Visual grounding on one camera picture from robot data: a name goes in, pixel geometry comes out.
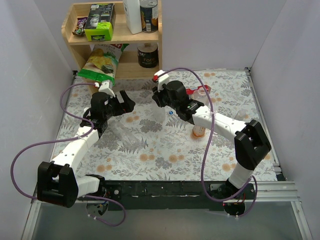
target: black and green box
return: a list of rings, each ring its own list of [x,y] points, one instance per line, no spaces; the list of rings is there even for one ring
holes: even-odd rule
[[[92,4],[84,32],[88,41],[110,41],[115,27],[115,4]]]

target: gray floor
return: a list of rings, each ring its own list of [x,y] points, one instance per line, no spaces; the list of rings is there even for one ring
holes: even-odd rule
[[[290,202],[258,202],[250,214],[240,219],[208,213],[206,209],[129,210],[126,221],[118,227],[87,217],[85,207],[84,203],[76,203],[72,208],[42,204],[32,239],[302,239]],[[115,223],[122,212],[110,211],[105,215],[106,220]]]

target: leaf pattern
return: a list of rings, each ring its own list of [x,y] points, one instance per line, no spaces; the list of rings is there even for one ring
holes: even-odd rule
[[[211,87],[210,97],[214,110],[233,118],[241,109],[246,110],[247,118],[259,119],[245,72],[241,71],[197,71],[205,84]],[[179,80],[185,86],[197,87],[198,80],[190,72],[175,71],[169,74],[171,80]],[[83,82],[81,77],[76,83]],[[97,174],[106,180],[150,180],[150,181],[199,181],[203,154],[207,146],[209,130],[202,138],[192,135],[193,125],[182,121],[174,112],[169,115],[170,107],[164,108],[165,120],[156,119],[152,100],[152,80],[120,80],[113,87],[117,94],[126,90],[128,96],[136,102],[134,111],[113,117],[123,124],[138,142],[134,146],[125,145],[107,128],[84,156],[75,170],[77,178],[85,174]],[[87,86],[72,89],[67,110],[77,116],[90,106],[91,94]],[[68,115],[58,133],[58,139],[73,137],[81,121]],[[59,154],[67,142],[54,146],[53,156]],[[258,181],[276,181],[272,165],[272,154],[263,160],[254,175]],[[205,162],[204,179],[206,181],[225,181],[237,163],[232,142],[214,134]]]

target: white wall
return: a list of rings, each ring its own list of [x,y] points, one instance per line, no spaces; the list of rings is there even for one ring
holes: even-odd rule
[[[0,1],[0,22],[0,238],[17,240],[31,200],[14,188],[10,165],[22,148],[57,136],[59,97],[72,71],[33,0]],[[36,147],[17,161],[17,183],[30,195],[38,165],[49,160],[52,148]]]
[[[252,67],[281,168],[296,182],[313,239],[320,239],[320,2],[289,0]]]
[[[61,36],[69,6],[90,0],[34,0],[72,69]],[[286,0],[162,0],[163,68],[252,66]]]

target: black can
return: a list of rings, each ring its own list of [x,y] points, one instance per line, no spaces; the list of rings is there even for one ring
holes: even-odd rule
[[[158,30],[158,0],[140,0],[140,14],[143,32]]]
[[[138,62],[143,68],[154,68],[157,66],[158,59],[158,44],[144,43],[138,45]]]

